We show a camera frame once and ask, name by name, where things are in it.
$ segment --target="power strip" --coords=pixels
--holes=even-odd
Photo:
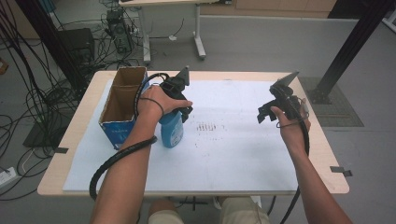
[[[14,167],[8,168],[6,171],[3,171],[0,174],[0,188],[11,183],[14,179],[17,179],[17,178],[18,178],[18,176],[15,173]]]

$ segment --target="table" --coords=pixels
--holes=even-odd
[[[121,7],[134,7],[137,10],[140,29],[143,35],[143,58],[145,64],[149,64],[151,61],[150,48],[149,48],[149,35],[146,31],[145,26],[145,13],[143,7],[149,6],[163,6],[163,5],[184,5],[184,4],[195,4],[195,32],[193,33],[195,45],[198,49],[198,55],[201,59],[206,57],[204,45],[202,44],[200,36],[200,4],[202,3],[214,3],[219,0],[134,0],[129,2],[121,2]]]
[[[149,71],[148,74],[157,73],[156,71]],[[177,74],[177,71],[166,72],[170,76]],[[38,193],[41,195],[88,195],[87,191],[63,191],[64,182],[68,176],[69,170],[74,159],[78,143],[84,135],[89,120],[96,108],[99,99],[104,91],[105,85],[109,80],[115,76],[115,71],[101,71],[97,72],[92,79],[92,82],[87,89],[79,107],[73,117],[64,138],[59,147],[68,148],[67,153],[55,153],[49,165],[47,172],[44,174],[38,186]],[[250,80],[250,81],[276,81],[284,77],[288,73],[260,73],[260,72],[190,72],[191,80]],[[298,79],[290,84],[294,89],[296,95],[301,98],[306,98],[304,90],[301,87]],[[312,110],[310,104],[308,107],[311,111],[311,131],[310,131],[310,160],[318,170],[320,177],[324,184],[329,189],[330,193],[347,193],[349,186],[343,174],[333,173],[330,166],[338,166],[338,162],[332,153],[332,149],[322,131],[318,119]],[[230,195],[264,195],[274,194],[273,192],[257,191],[257,192],[227,192]],[[211,195],[211,192],[200,191],[196,192],[195,196]]]

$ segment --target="table leg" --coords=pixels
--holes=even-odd
[[[396,9],[393,11],[393,13],[390,15],[388,19],[382,19],[382,22],[384,22],[393,32],[396,33],[396,26],[393,24],[396,21]]]
[[[196,4],[195,11],[195,32],[193,32],[195,45],[198,49],[198,55],[203,60],[206,57],[206,53],[204,50],[204,45],[202,44],[201,36],[200,36],[200,5]]]
[[[145,13],[142,7],[137,7],[136,9],[139,16],[140,29],[143,36],[143,61],[145,62],[145,64],[149,64],[151,62],[151,55],[149,50],[149,35],[146,32],[145,26]]]

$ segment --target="black pole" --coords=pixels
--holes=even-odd
[[[329,104],[328,98],[338,79],[366,43],[378,24],[389,11],[394,0],[375,0],[361,15],[343,47],[335,56],[327,72],[314,90],[308,91],[309,99],[314,104]]]
[[[47,12],[40,5],[39,0],[16,0],[21,11],[46,45],[50,55],[64,72],[65,77],[75,90],[78,99],[81,99],[87,90],[88,82],[81,75],[64,43],[58,36],[58,30],[53,25]]]

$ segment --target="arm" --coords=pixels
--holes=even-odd
[[[283,112],[275,106],[271,107],[271,110],[279,119],[280,126],[296,122],[295,120],[288,120]],[[309,130],[311,123],[308,119],[305,120],[305,125]],[[296,170],[297,181],[300,186],[308,222],[352,223],[344,210],[327,190],[318,172],[306,155],[303,133],[300,126],[296,124],[281,128],[280,133]]]
[[[163,112],[149,100],[139,101],[139,117],[120,150],[150,139],[163,113],[192,105],[190,101],[169,98],[159,86],[151,86],[142,97],[158,102]],[[108,169],[93,208],[91,223],[136,223],[146,186],[149,153],[150,147],[145,147]]]

